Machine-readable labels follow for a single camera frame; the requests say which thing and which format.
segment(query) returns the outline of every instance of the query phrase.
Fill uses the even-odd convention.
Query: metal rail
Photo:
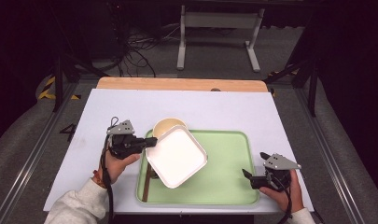
[[[341,201],[343,202],[343,206],[345,207],[346,213],[351,220],[351,223],[365,223],[363,220],[362,215],[360,214],[357,204],[349,190],[346,181],[343,177],[343,174],[338,167],[336,160],[334,160],[334,156],[331,153],[329,148],[328,142],[326,141],[325,136],[320,128],[320,125],[316,118],[312,117],[311,112],[307,107],[307,97],[305,96],[305,92],[303,89],[295,89],[297,97],[299,99],[300,105],[302,110],[305,112],[306,118],[311,125],[311,128],[315,132],[316,139],[320,145],[320,153],[323,157],[323,160],[329,170],[331,175],[331,179],[334,183],[336,190],[338,191]]]
[[[69,97],[74,93],[77,84],[69,83],[66,84],[66,91],[63,96],[64,99],[69,99]],[[52,130],[55,127],[58,119],[60,118],[63,110],[65,109],[68,100],[64,100],[61,104],[60,109],[57,112],[51,113],[49,120],[46,124],[46,127],[42,134],[40,134],[34,149],[26,160],[25,164],[22,166],[21,171],[19,172],[13,186],[8,192],[5,200],[0,206],[0,224],[6,223],[9,215],[17,204],[18,199],[22,195],[23,190],[25,189],[29,179],[31,178],[32,173],[34,172],[41,155],[45,150],[45,146],[49,141],[49,136],[51,135]]]

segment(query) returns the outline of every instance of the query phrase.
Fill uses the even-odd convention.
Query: person's hand
[[[299,179],[297,178],[296,170],[290,170],[290,177],[291,183],[289,188],[292,205],[291,212],[295,213],[297,211],[302,210],[302,208],[304,208],[304,205],[302,203],[301,187]],[[278,206],[282,211],[287,210],[288,198],[284,191],[278,192],[276,190],[269,189],[266,187],[261,187],[259,190],[260,192],[274,199],[278,203]]]
[[[117,179],[121,175],[121,173],[125,170],[125,167],[131,165],[132,163],[139,160],[140,154],[132,154],[129,157],[125,158],[124,160],[117,159],[116,157],[110,154],[110,151],[106,151],[106,165],[107,171],[109,172],[110,182],[111,184],[116,183]],[[103,170],[101,164],[99,164],[98,168],[99,177],[102,180],[103,177]]]

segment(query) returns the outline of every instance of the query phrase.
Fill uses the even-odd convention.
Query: green tray
[[[171,204],[251,204],[259,191],[250,187],[242,173],[255,174],[247,137],[241,132],[190,130],[208,155],[207,164],[176,189],[168,189],[160,179],[150,178],[146,203]],[[142,201],[147,159],[142,155],[136,196]]]

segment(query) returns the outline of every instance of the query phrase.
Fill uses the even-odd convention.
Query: tray rim
[[[200,130],[200,129],[188,129],[188,131],[190,133],[239,133],[240,135],[242,135],[245,138],[245,141],[246,141],[248,149],[249,149],[249,154],[250,154],[250,156],[252,155],[247,135],[244,132],[242,132],[242,131],[238,131],[238,130]],[[147,131],[147,133],[146,133],[145,136],[149,136],[151,133],[152,133],[152,130],[149,130],[149,131]],[[252,202],[252,203],[168,203],[168,202],[164,203],[164,202],[143,202],[142,199],[138,195],[138,193],[139,193],[138,190],[139,190],[139,183],[140,183],[141,171],[142,171],[142,166],[143,166],[143,161],[144,160],[147,161],[146,156],[142,156],[142,158],[141,158],[141,163],[140,163],[140,167],[139,167],[139,173],[138,173],[137,181],[136,181],[136,191],[135,191],[135,198],[136,198],[136,200],[139,201],[142,204],[152,204],[152,205],[157,205],[157,204],[159,204],[159,205],[181,204],[181,205],[201,205],[201,206],[209,206],[209,205],[213,205],[213,206],[243,206],[243,205],[254,205],[254,204],[257,204],[259,202],[260,196],[259,196],[259,190],[258,189],[253,189],[256,192],[256,198],[255,198],[255,201]],[[252,157],[250,157],[249,161],[250,161],[250,172],[253,175],[255,175],[256,174],[256,169],[254,167],[254,163],[253,163]]]

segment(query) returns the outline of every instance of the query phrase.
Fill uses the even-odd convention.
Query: white jacket
[[[51,207],[46,224],[52,223],[97,223],[105,216],[107,190],[91,179],[79,191],[68,191]],[[292,214],[290,224],[315,224],[307,208]]]

